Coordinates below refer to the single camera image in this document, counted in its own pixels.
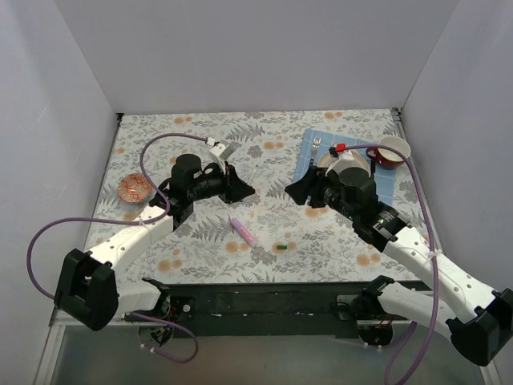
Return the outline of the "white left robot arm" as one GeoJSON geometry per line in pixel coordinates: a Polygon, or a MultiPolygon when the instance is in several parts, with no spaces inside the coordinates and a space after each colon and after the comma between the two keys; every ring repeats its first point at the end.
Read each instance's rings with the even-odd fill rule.
{"type": "Polygon", "coordinates": [[[192,214],[196,201],[219,197],[230,205],[255,190],[229,163],[201,165],[198,156],[179,156],[171,175],[139,215],[136,225],[121,229],[88,251],[73,249],[63,260],[55,306],[93,331],[117,314],[140,311],[155,321],[171,309],[168,288],[152,278],[118,286],[116,279],[160,238],[177,230],[192,214]]]}

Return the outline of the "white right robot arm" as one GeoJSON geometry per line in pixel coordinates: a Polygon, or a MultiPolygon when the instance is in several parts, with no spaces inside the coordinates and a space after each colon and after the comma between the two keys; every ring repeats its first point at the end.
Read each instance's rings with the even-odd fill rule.
{"type": "Polygon", "coordinates": [[[362,168],[342,172],[311,167],[285,188],[297,205],[328,206],[352,223],[367,244],[410,270],[439,296],[442,321],[456,350],[485,367],[512,338],[512,291],[497,291],[430,250],[401,213],[378,199],[376,183],[362,168]]]}

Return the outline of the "pink highlighter pen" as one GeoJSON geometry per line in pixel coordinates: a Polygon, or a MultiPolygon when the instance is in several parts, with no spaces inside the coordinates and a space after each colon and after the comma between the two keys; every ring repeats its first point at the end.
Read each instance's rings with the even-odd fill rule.
{"type": "Polygon", "coordinates": [[[250,246],[255,247],[258,242],[257,239],[248,231],[248,229],[237,219],[231,218],[230,223],[236,232],[244,239],[244,241],[250,246]]]}

